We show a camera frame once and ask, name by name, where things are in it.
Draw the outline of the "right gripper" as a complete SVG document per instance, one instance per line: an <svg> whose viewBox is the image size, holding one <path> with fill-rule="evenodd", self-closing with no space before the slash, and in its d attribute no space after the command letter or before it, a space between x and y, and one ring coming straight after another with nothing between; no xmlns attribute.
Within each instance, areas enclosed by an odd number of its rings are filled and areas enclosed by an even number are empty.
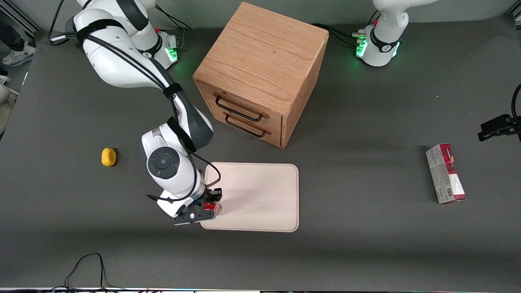
<svg viewBox="0 0 521 293"><path fill-rule="evenodd" d="M160 195L160 199L157 200L158 206L161 208L163 212L169 215L171 218L175 218L181 214L182 210L187 208L190 204L201 198L205 193L205 202L208 203L217 203L220 202L223 196L223 191L221 188L216 188L211 190L209 188L206 189L204 184L201 184L195 191L186 199L182 199L179 201L174 201L173 199L177 199L176 195L164 190ZM214 210L203 210L201 212L201 220L202 221L210 221L216 219L217 214Z"/></svg>

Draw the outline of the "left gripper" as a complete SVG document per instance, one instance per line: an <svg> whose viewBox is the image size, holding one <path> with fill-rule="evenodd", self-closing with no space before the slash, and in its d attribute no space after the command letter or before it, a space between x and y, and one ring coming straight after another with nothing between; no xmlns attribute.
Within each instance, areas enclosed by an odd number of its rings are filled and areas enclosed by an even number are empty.
<svg viewBox="0 0 521 293"><path fill-rule="evenodd" d="M498 136L512 136L516 133L521 141L521 118L519 116L510 117L502 114L480 125L481 131L478 133L480 142Z"/></svg>

